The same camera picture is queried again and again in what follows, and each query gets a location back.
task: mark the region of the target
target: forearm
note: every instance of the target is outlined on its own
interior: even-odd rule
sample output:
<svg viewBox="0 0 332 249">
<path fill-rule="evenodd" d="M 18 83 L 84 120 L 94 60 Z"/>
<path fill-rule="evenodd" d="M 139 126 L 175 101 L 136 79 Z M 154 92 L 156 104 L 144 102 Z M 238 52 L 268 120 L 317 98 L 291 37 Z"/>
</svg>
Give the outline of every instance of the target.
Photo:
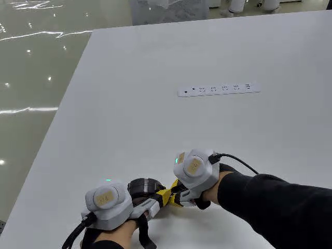
<svg viewBox="0 0 332 249">
<path fill-rule="evenodd" d="M 93 249 L 129 249 L 136 222 L 129 220 L 113 231 L 104 231 L 93 244 Z"/>
<path fill-rule="evenodd" d="M 290 184 L 270 175 L 221 172 L 203 198 L 247 221 L 276 248 L 332 246 L 330 189 Z"/>
</svg>

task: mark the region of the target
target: white table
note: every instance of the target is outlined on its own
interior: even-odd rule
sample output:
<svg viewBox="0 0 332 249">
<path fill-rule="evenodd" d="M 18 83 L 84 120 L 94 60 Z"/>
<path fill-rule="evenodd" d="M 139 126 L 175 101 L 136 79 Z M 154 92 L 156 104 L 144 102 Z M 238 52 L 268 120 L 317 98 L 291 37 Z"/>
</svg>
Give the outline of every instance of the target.
<svg viewBox="0 0 332 249">
<path fill-rule="evenodd" d="M 332 12 L 319 11 L 94 31 L 0 247 L 60 248 L 100 180 L 169 186 L 175 154 L 195 147 L 331 188 L 331 22 Z M 261 93 L 176 95 L 182 86 L 251 81 Z M 271 248 L 216 206 L 166 209 L 150 236 L 159 248 Z"/>
</svg>

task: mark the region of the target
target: orange label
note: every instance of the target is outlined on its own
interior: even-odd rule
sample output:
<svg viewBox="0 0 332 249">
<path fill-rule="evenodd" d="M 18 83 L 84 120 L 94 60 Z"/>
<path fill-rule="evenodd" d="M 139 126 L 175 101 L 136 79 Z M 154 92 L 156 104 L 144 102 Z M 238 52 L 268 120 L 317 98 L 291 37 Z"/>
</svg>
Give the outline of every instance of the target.
<svg viewBox="0 0 332 249">
<path fill-rule="evenodd" d="M 102 195 L 99 195 L 96 197 L 96 204 L 98 206 L 102 206 L 105 205 L 107 203 L 109 203 L 110 201 L 113 201 L 114 197 L 113 197 L 113 192 L 112 191 L 108 191 L 106 193 L 103 193 Z"/>
<path fill-rule="evenodd" d="M 178 157 L 178 164 L 183 163 L 183 160 L 185 159 L 185 153 L 181 153 Z"/>
<path fill-rule="evenodd" d="M 190 174 L 195 175 L 195 173 L 196 173 L 197 169 L 199 169 L 199 167 L 201 167 L 201 161 L 198 160 L 198 159 L 196 159 L 196 158 L 194 158 L 191 161 L 190 165 L 188 166 L 187 171 Z"/>
</svg>

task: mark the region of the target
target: glossy floor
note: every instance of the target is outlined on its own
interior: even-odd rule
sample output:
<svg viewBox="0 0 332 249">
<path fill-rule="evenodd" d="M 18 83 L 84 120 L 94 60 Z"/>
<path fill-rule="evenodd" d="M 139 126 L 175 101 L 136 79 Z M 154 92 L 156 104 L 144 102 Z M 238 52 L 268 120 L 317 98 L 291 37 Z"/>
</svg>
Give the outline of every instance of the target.
<svg viewBox="0 0 332 249">
<path fill-rule="evenodd" d="M 280 12 L 322 10 L 327 2 L 286 3 Z M 250 0 L 239 16 L 262 14 L 255 5 Z M 219 9 L 210 18 L 220 18 Z M 10 214 L 92 30 L 128 25 L 123 0 L 0 0 L 0 220 Z"/>
</svg>

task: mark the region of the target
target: power outlet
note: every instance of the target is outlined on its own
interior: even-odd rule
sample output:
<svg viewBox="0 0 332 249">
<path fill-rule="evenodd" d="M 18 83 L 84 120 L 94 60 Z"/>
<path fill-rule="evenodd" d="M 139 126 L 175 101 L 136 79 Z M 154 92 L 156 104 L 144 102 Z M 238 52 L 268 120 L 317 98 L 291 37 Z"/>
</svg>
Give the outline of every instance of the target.
<svg viewBox="0 0 332 249">
<path fill-rule="evenodd" d="M 177 91 L 179 97 L 205 96 L 205 95 L 221 95 L 260 92 L 260 86 L 257 83 L 245 84 L 224 84 L 215 86 L 195 86 L 180 88 Z"/>
</svg>

